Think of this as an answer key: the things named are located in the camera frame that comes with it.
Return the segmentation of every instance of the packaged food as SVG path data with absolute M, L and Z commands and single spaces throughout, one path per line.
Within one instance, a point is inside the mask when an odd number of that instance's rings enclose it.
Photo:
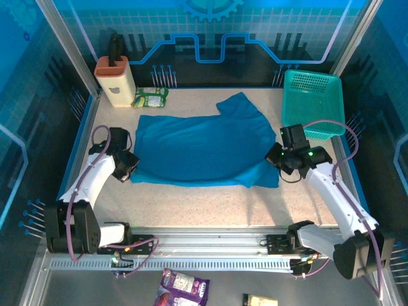
M 149 96 L 151 94 L 160 95 L 162 98 L 167 97 L 168 89 L 166 87 L 137 87 L 136 95 Z
M 242 306 L 278 306 L 278 301 L 264 296 L 244 294 Z
M 153 306 L 206 306 L 210 281 L 164 269 Z
M 137 96 L 132 107 L 163 107 L 166 100 L 161 96 Z

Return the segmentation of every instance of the blue wall panel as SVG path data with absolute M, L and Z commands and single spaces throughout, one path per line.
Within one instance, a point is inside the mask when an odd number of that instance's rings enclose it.
M 280 86 L 275 71 L 295 64 L 328 72 L 364 4 L 60 0 L 57 7 L 90 69 L 119 33 L 141 86 L 154 85 L 150 72 L 160 64 L 172 65 L 180 86 Z

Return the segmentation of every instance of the green package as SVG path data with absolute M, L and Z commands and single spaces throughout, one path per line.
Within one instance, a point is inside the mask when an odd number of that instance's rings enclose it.
M 137 87 L 132 107 L 163 107 L 167 95 L 166 87 Z
M 161 96 L 137 96 L 132 103 L 132 107 L 163 107 L 166 104 L 166 98 Z
M 141 96 L 150 96 L 152 94 L 158 94 L 163 98 L 166 98 L 168 95 L 168 89 L 166 87 L 137 87 L 136 95 Z

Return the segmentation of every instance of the gear logo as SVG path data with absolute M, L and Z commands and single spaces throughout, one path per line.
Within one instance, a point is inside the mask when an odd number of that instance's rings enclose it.
M 198 17 L 199 21 L 214 19 L 221 21 L 221 17 L 228 18 L 231 12 L 237 11 L 237 6 L 243 4 L 243 0 L 179 0 L 184 12 Z

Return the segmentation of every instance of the vent grille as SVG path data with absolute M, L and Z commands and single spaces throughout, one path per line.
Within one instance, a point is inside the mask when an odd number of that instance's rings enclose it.
M 199 270 L 199 271 L 270 271 L 291 272 L 290 259 L 186 259 L 186 258 L 153 258 L 141 269 L 143 271 L 160 271 L 164 268 L 173 270 Z M 70 258 L 53 259 L 50 268 L 52 270 L 133 270 L 143 261 L 134 259 L 136 266 L 132 268 L 111 268 L 110 258 L 83 259 L 77 263 Z

